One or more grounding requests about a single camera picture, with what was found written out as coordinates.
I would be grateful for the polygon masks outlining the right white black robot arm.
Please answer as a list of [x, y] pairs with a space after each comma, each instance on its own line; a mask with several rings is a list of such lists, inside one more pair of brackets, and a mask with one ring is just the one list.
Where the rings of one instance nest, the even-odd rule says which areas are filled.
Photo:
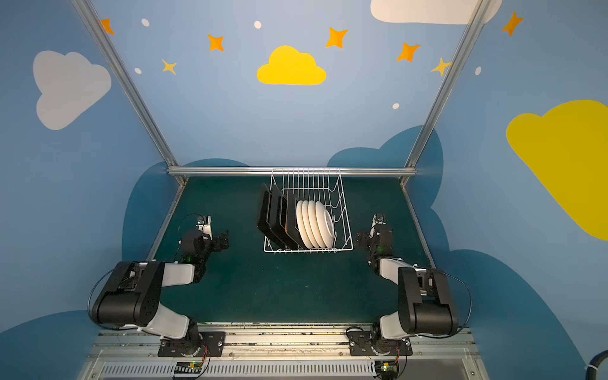
[[463, 322], [454, 303], [449, 280], [461, 285], [463, 280], [440, 269], [409, 264], [393, 255], [393, 231], [376, 225], [360, 231], [356, 245], [366, 249], [367, 264], [372, 271], [397, 286], [397, 310], [378, 318], [370, 333], [370, 342], [393, 343], [410, 337], [446, 339], [465, 329], [473, 313], [473, 296], [469, 286], [468, 310]]

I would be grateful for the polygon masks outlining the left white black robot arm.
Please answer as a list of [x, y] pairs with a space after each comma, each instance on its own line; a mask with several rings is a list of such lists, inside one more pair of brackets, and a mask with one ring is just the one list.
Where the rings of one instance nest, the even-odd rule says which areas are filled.
[[213, 237], [191, 230], [182, 238], [180, 261], [121, 261], [108, 272], [97, 299], [87, 301], [91, 321], [105, 329], [139, 329], [163, 343], [175, 341], [186, 356], [195, 356], [203, 347], [197, 322], [162, 305], [162, 290], [199, 283], [211, 254], [229, 246], [227, 231]]

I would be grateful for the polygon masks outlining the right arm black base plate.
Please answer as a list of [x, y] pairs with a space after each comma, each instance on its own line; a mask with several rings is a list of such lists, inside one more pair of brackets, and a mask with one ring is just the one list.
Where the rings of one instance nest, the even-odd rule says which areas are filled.
[[345, 335], [351, 356], [411, 356], [413, 349], [409, 340], [387, 340], [378, 333], [347, 329]]

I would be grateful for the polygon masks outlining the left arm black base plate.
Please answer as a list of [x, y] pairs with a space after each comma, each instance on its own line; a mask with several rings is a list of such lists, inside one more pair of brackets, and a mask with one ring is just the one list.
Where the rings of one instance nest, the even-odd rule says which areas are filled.
[[226, 340], [225, 332], [199, 332], [196, 337], [180, 340], [161, 339], [158, 357], [203, 358], [220, 357]]

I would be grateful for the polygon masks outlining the black square floral plate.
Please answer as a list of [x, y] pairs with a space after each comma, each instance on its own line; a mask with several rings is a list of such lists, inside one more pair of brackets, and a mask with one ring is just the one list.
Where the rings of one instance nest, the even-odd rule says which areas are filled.
[[273, 239], [273, 234], [272, 234], [270, 224], [269, 224], [271, 197], [272, 197], [272, 193], [270, 192], [267, 185], [265, 185], [265, 184], [261, 185], [260, 202], [259, 202], [259, 207], [258, 207], [258, 218], [257, 218], [257, 222], [256, 222], [256, 227], [269, 240]]
[[272, 185], [268, 222], [272, 241], [279, 247], [280, 250], [287, 248], [286, 244], [282, 240], [284, 233], [284, 229], [281, 225], [282, 205], [283, 195], [276, 185]]

